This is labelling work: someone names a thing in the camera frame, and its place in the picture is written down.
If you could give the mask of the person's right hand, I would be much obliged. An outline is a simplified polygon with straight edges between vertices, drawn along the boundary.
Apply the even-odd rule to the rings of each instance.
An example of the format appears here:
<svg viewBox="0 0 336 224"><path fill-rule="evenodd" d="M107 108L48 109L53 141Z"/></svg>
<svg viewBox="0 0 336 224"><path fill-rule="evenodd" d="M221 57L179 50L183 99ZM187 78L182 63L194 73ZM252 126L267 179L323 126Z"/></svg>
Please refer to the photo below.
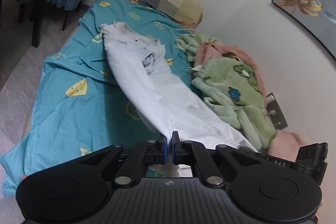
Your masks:
<svg viewBox="0 0 336 224"><path fill-rule="evenodd" d="M307 143L300 134L277 130L270 142L268 154L281 159L295 162L299 149Z"/></svg>

